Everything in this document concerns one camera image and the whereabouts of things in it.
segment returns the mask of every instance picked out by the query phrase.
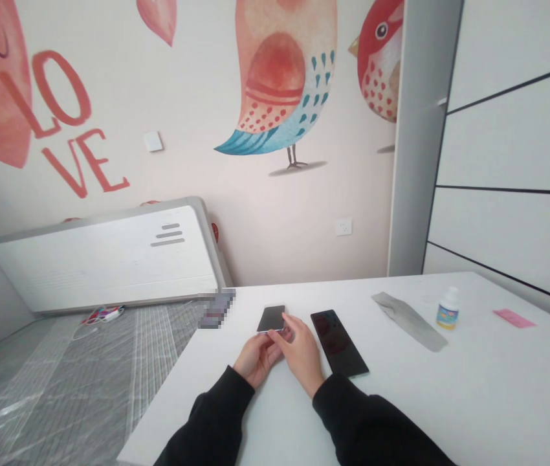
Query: table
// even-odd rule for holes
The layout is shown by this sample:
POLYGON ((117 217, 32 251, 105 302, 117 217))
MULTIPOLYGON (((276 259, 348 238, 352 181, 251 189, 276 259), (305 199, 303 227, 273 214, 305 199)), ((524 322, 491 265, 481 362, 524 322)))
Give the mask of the table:
MULTIPOLYGON (((279 303, 312 331, 309 315, 334 309, 370 369, 353 382, 390 400, 457 464, 550 464, 550 314, 473 272, 237 288, 222 328, 195 333, 118 460, 153 465, 195 398, 234 363, 263 308, 279 303), (460 288, 455 331, 434 324, 450 285, 460 288), (407 335, 370 298, 381 291, 407 301, 448 346, 432 353, 407 335), (492 312, 506 307, 538 326, 517 329, 492 312)), ((322 364, 329 375, 323 352, 322 364)), ((338 464, 285 361, 245 413, 238 464, 338 464)))

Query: small white bottle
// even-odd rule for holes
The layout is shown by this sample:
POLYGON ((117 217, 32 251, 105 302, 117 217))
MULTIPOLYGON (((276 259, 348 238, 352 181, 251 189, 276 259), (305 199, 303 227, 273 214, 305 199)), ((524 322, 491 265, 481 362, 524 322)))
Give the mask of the small white bottle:
POLYGON ((437 323, 447 329, 454 330, 458 320, 458 288, 449 287, 439 301, 439 310, 437 312, 437 323))

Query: hand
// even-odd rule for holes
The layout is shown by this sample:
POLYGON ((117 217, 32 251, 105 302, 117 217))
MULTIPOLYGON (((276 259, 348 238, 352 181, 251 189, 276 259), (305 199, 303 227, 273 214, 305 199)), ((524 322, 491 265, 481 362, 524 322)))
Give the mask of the hand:
POLYGON ((316 340, 303 320, 285 313, 283 319, 294 331, 294 341, 288 343, 273 330, 269 330, 269 337, 281 349, 290 371, 299 380, 303 389, 311 399, 314 399, 316 391, 325 381, 316 340))
MULTIPOLYGON (((292 334, 284 331, 284 337, 290 339, 292 334)), ((244 378, 254 390, 264 381, 270 368, 281 356, 281 349, 266 335, 254 335, 247 340, 241 354, 234 363, 233 369, 244 378)))

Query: phone screen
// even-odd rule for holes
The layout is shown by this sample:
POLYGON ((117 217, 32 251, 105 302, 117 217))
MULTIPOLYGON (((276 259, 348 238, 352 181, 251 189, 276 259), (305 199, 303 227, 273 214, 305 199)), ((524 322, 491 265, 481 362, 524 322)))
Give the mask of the phone screen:
POLYGON ((310 316, 333 373, 353 377, 370 372, 333 310, 310 316))
POLYGON ((281 313, 286 310, 284 305, 265 307, 262 313, 262 319, 258 325, 258 333, 266 333, 273 329, 283 330, 283 317, 281 313))

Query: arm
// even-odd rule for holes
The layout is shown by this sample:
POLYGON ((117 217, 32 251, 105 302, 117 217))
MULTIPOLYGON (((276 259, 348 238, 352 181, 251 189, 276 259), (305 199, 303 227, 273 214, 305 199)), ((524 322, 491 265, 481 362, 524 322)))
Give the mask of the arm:
MULTIPOLYGON (((284 334, 287 340, 291 334, 284 334)), ((155 466, 233 465, 241 446, 241 423, 256 388, 275 364, 281 349, 266 335, 251 337, 234 368, 195 400, 189 420, 168 442, 155 466)))
POLYGON ((322 375, 320 352, 302 320, 283 316, 294 331, 292 343, 269 331, 331 434, 342 466, 454 466, 413 421, 389 401, 367 396, 343 375, 322 375))
POLYGON ((380 396, 366 395, 343 375, 330 376, 312 405, 331 434, 342 466, 454 466, 398 408, 380 396))
POLYGON ((230 366, 195 400, 187 423, 176 432, 155 466, 233 465, 243 414, 256 391, 230 366))

